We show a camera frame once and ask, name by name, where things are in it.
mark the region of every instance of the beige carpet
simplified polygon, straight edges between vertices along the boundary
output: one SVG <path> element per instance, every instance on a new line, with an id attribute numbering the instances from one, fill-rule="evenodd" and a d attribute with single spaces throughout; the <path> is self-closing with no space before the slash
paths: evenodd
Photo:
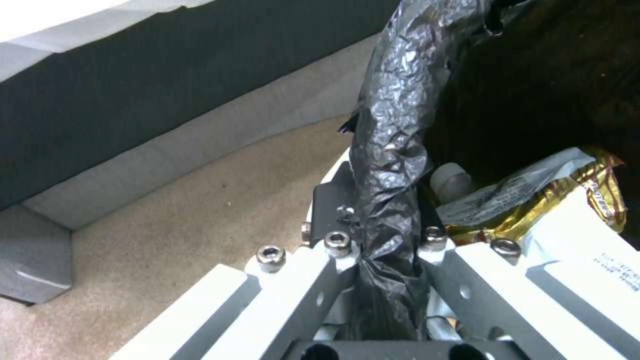
<path id="1" fill-rule="evenodd" d="M 0 299 L 0 359 L 105 359 L 213 266 L 295 248 L 312 189 L 348 146 L 327 120 L 230 154 L 73 236 L 74 287 Z"/>

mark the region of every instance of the black plastic bag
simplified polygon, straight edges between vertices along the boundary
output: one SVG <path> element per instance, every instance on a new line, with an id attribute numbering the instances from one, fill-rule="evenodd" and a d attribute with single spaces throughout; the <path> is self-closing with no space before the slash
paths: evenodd
<path id="1" fill-rule="evenodd" d="M 415 255 L 422 229 L 417 187 L 433 164 L 459 162 L 472 177 L 491 182 L 563 147 L 594 142 L 621 156 L 628 164 L 639 162 L 640 154 L 636 151 L 640 149 L 637 142 L 640 138 L 639 121 L 632 120 L 622 125 L 620 121 L 605 121 L 602 125 L 589 117 L 582 119 L 580 116 L 584 115 L 587 107 L 584 101 L 577 100 L 583 99 L 563 97 L 566 92 L 575 94 L 572 85 L 585 88 L 593 85 L 583 81 L 582 75 L 566 78 L 568 82 L 563 84 L 565 92 L 547 96 L 535 93 L 535 86 L 527 90 L 529 93 L 515 92 L 527 86 L 528 82 L 537 80 L 526 76 L 527 67 L 535 67 L 537 63 L 522 61 L 521 69 L 513 67 L 518 69 L 524 83 L 519 83 L 517 77 L 510 78 L 508 72 L 500 73 L 502 68 L 510 66 L 508 61 L 511 58 L 504 56 L 509 55 L 510 49 L 526 50 L 533 44 L 539 44 L 541 53 L 537 54 L 537 59 L 542 64 L 547 61 L 544 51 L 562 49 L 562 43 L 553 44 L 554 41 L 566 44 L 571 31 L 576 31 L 577 39 L 580 38 L 581 26 L 588 26 L 581 24 L 581 19 L 618 15 L 633 19 L 633 15 L 638 15 L 638 8 L 635 0 L 401 2 L 374 50 L 360 92 L 358 109 L 347 126 L 355 127 L 350 155 L 358 193 L 356 211 L 360 227 L 357 238 L 362 240 L 363 250 L 356 282 L 360 310 L 351 324 L 350 337 L 411 340 L 426 337 L 424 309 L 428 301 L 429 280 Z M 564 26 L 563 19 L 572 19 L 573 23 Z M 618 36 L 613 38 L 616 41 L 626 39 L 625 45 L 629 45 L 637 44 L 640 39 L 638 29 L 637 26 L 628 29 L 625 36 L 620 34 L 624 29 L 612 29 L 612 25 L 606 25 L 604 29 L 595 29 L 591 33 L 615 31 Z M 553 31 L 568 33 L 554 34 Z M 605 58 L 605 50 L 601 47 L 596 53 L 584 51 L 584 58 L 576 55 L 575 63 Z M 525 51 L 521 54 L 522 59 L 528 56 Z M 494 65 L 493 55 L 502 61 L 500 66 L 491 66 Z M 549 58 L 570 58 L 573 55 L 556 52 L 550 53 Z M 629 63 L 634 63 L 634 60 L 632 56 L 628 57 Z M 617 77 L 608 83 L 609 88 L 616 88 L 621 81 L 618 78 L 630 69 L 619 62 L 612 60 L 619 71 L 616 72 Z M 548 68 L 566 72 L 562 67 Z M 589 67 L 584 66 L 581 70 L 588 73 Z M 624 93 L 630 91 L 632 100 L 624 104 L 631 103 L 632 107 L 635 103 L 640 104 L 634 100 L 640 93 L 636 86 L 640 84 L 636 81 L 640 79 L 638 73 L 631 74 L 629 84 L 618 87 Z M 604 75 L 597 74 L 600 78 L 608 76 L 605 72 L 602 73 Z M 483 92 L 483 88 L 476 85 L 476 77 L 491 85 L 494 75 L 495 79 L 502 81 L 502 87 L 494 86 L 491 91 Z M 611 94 L 611 91 L 603 92 L 602 96 L 604 93 Z M 529 97 L 535 98 L 534 95 L 540 94 L 544 95 L 540 99 L 546 99 L 543 104 L 547 112 L 537 113 L 536 118 L 529 117 L 533 112 L 527 107 L 535 109 L 541 104 L 528 104 L 527 101 Z M 493 101 L 502 98 L 509 100 Z M 514 105 L 518 101 L 523 105 L 520 108 Z M 553 106 L 559 104 L 564 111 L 561 119 L 568 119 L 562 131 L 552 127 L 558 120 L 553 116 Z M 521 138 L 509 138 L 513 129 Z M 501 137 L 492 137 L 494 133 Z M 523 139 L 527 133 L 535 133 L 538 138 L 530 136 Z M 637 168 L 634 174 L 638 179 Z"/>

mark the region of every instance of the hex bolt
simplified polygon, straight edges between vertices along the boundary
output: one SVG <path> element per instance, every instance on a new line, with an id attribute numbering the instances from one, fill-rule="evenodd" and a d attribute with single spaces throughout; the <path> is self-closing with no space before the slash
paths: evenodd
<path id="1" fill-rule="evenodd" d="M 438 226 L 429 226 L 424 230 L 424 249 L 441 251 L 447 246 L 447 234 Z"/>
<path id="2" fill-rule="evenodd" d="M 324 236 L 325 251 L 334 258 L 351 253 L 351 237 L 344 231 L 331 231 Z"/>
<path id="3" fill-rule="evenodd" d="M 511 239 L 495 239 L 491 241 L 491 248 L 512 265 L 518 263 L 518 259 L 520 259 L 520 255 L 522 254 L 522 249 L 518 243 Z"/>
<path id="4" fill-rule="evenodd" d="M 311 245 L 311 223 L 305 221 L 300 226 L 300 233 L 302 234 L 302 244 L 304 246 Z"/>
<path id="5" fill-rule="evenodd" d="M 287 253 L 275 245 L 266 245 L 255 253 L 260 269 L 264 272 L 278 272 L 287 262 Z"/>

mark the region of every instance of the gold foil wrapper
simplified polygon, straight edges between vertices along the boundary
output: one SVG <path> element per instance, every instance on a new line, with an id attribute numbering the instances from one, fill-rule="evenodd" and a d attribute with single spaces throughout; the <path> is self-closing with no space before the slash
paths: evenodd
<path id="1" fill-rule="evenodd" d="M 520 242 L 523 235 L 539 218 L 556 207 L 579 186 L 583 187 L 587 193 L 588 206 L 602 221 L 617 233 L 622 232 L 627 221 L 627 209 L 613 174 L 613 168 L 623 162 L 600 149 L 583 149 L 583 151 L 594 157 L 596 161 L 578 168 L 569 177 L 549 182 L 525 203 L 491 220 L 473 226 L 447 224 L 447 232 L 457 245 L 491 241 L 496 238 L 508 238 Z"/>

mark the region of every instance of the food wrapper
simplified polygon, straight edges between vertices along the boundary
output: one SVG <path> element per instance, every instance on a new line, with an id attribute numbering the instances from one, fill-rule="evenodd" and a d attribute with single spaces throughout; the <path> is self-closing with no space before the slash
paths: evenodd
<path id="1" fill-rule="evenodd" d="M 437 211 L 457 245 L 496 238 L 520 241 L 540 217 L 581 187 L 587 194 L 585 206 L 620 233 L 627 209 L 613 168 L 622 164 L 600 149 L 570 148 Z"/>

